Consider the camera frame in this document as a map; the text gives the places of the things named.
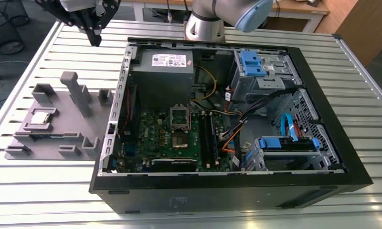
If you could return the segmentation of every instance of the power supply label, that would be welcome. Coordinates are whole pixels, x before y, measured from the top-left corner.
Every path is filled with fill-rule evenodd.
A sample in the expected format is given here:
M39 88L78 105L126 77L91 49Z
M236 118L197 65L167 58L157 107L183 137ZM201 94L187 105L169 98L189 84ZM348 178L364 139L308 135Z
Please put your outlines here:
M173 55L173 54L154 54L153 55L153 66L159 67L187 67L187 56Z

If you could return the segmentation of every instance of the black wire basket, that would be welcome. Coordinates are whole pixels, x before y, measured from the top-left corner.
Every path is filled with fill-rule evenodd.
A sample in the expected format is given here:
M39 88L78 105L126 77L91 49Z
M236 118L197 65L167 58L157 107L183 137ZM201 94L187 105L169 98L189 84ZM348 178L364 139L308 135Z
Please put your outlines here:
M24 48L18 29L11 24L11 16L0 12L0 53L14 54Z
M22 0L0 0L0 12L10 14L12 17L11 22L15 26L28 24L30 17Z

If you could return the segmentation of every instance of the aluminum slotted table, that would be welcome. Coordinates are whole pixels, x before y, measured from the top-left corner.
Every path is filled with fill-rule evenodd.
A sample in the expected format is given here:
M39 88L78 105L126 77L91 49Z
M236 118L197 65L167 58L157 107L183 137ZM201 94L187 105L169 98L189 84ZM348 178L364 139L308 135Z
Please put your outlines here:
M375 185L305 209L253 212L118 215L89 193L94 162L4 159L32 105L36 83L66 90L62 72L74 70L90 89L115 89L127 37L183 39L183 27L113 21L91 47L77 27L56 22L0 110L0 227L77 228L382 228L382 91L347 44L328 34L226 30L226 40L300 47Z

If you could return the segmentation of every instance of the open computer tower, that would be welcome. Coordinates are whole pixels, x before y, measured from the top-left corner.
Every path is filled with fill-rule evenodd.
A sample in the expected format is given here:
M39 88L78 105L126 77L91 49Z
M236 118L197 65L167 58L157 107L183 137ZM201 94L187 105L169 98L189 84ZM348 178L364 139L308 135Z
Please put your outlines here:
M130 39L90 192L125 213L302 208L372 184L298 48Z

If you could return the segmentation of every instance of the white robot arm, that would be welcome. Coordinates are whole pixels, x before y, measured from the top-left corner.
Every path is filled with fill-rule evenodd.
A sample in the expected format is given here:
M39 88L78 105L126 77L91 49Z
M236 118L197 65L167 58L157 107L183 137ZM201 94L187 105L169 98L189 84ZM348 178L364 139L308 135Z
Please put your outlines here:
M101 31L113 19L121 0L35 0L67 25L87 33L93 46L102 42ZM252 32L264 23L273 0L194 0L186 38L193 41L224 41L224 22Z

